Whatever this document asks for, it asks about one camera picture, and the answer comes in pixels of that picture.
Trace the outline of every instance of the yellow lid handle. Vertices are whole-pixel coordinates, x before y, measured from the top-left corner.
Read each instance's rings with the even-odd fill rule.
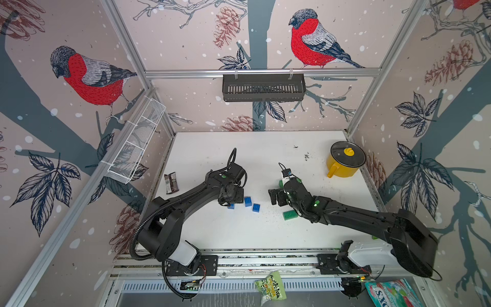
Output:
[[[344,154],[347,156],[353,156],[355,154],[355,151],[350,147],[350,148],[345,148],[344,149]]]

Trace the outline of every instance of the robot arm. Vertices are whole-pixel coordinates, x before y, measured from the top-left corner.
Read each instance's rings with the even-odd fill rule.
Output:
[[[167,200],[158,197],[149,203],[143,222],[136,229],[130,243],[130,255],[133,259],[145,260],[153,257],[158,261],[169,259],[180,245],[182,225],[191,214],[214,199],[218,199],[220,205],[244,202],[247,173],[241,166],[235,164],[236,152],[237,149],[234,148],[226,167],[208,172],[205,181],[197,187],[182,195]],[[166,219],[166,221],[162,224],[159,219]],[[150,252],[149,255],[136,254],[137,240]],[[198,251],[191,255],[191,265],[191,261],[183,263],[178,259],[173,260],[184,266],[190,265],[189,270],[194,272],[194,266],[199,264],[199,256]]]
[[[283,189],[272,190],[279,205],[289,204],[312,223],[340,225],[380,238],[392,245],[391,253],[407,271],[431,277],[437,249],[436,237],[410,211],[383,213],[351,207],[323,196],[312,196],[302,181],[284,169]]]

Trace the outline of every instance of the candy package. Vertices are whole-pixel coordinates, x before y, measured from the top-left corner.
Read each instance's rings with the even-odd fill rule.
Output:
[[[265,279],[256,280],[255,284],[262,295],[261,306],[269,300],[281,301],[286,299],[285,288],[278,271],[272,272]]]

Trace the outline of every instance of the white wire basket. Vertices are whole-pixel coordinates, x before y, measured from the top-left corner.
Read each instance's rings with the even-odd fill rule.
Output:
[[[165,106],[157,100],[148,101],[130,135],[112,161],[107,177],[124,184],[131,181],[164,111]]]

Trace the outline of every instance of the yellow pot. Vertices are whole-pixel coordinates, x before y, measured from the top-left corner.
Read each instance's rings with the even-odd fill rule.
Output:
[[[358,145],[347,141],[336,142],[327,158],[327,176],[351,177],[365,164],[365,160],[365,152]]]

